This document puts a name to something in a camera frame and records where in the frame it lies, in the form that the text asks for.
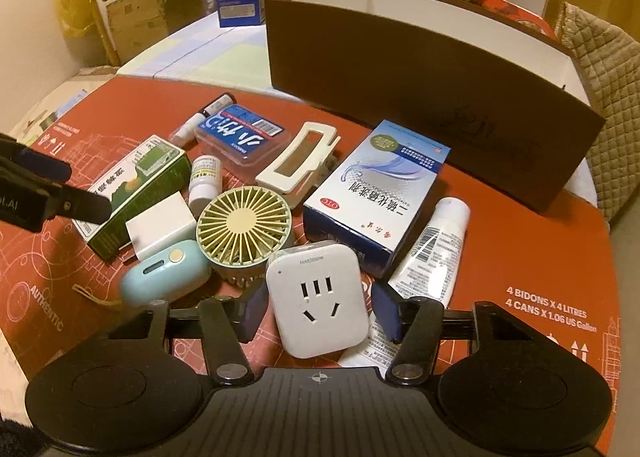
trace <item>beige quilted fabric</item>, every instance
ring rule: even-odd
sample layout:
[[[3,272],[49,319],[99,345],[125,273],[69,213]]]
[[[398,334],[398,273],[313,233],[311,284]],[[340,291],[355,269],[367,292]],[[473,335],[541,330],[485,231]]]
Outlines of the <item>beige quilted fabric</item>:
[[[611,220],[640,183],[640,44],[566,2],[556,36],[577,56],[606,118],[587,161],[598,207]]]

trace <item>gold button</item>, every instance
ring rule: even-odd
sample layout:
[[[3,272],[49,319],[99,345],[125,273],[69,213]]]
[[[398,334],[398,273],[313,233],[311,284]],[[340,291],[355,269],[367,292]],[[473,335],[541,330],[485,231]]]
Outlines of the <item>gold button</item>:
[[[184,258],[184,252],[181,249],[174,249],[169,253],[169,260],[174,263],[180,262]]]

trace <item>small medicine bottle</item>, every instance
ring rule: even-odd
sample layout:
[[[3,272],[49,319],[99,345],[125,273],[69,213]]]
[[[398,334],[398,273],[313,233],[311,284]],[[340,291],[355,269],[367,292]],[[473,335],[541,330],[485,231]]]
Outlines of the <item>small medicine bottle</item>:
[[[222,163],[213,155],[201,155],[191,167],[189,209],[198,220],[204,208],[222,193]]]
[[[207,106],[200,110],[197,114],[193,114],[187,121],[169,137],[169,142],[178,148],[184,148],[189,142],[196,137],[196,127],[207,117],[214,116],[223,108],[236,103],[236,98],[225,92],[218,99],[211,101]]]

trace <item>mini handheld fan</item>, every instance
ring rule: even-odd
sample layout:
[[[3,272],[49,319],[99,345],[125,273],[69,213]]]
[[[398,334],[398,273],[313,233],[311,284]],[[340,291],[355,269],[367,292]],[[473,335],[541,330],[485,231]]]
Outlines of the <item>mini handheld fan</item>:
[[[233,188],[204,209],[196,239],[218,274],[244,288],[265,274],[272,253],[292,245],[291,211],[270,189]]]

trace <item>brown box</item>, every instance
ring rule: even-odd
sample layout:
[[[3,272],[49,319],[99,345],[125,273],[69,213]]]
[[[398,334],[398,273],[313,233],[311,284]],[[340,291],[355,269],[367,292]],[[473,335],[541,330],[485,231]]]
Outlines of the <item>brown box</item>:
[[[107,7],[122,63],[204,16],[202,0],[117,0]]]
[[[568,49],[460,0],[267,0],[266,17],[274,87],[446,144],[539,212],[604,124]]]

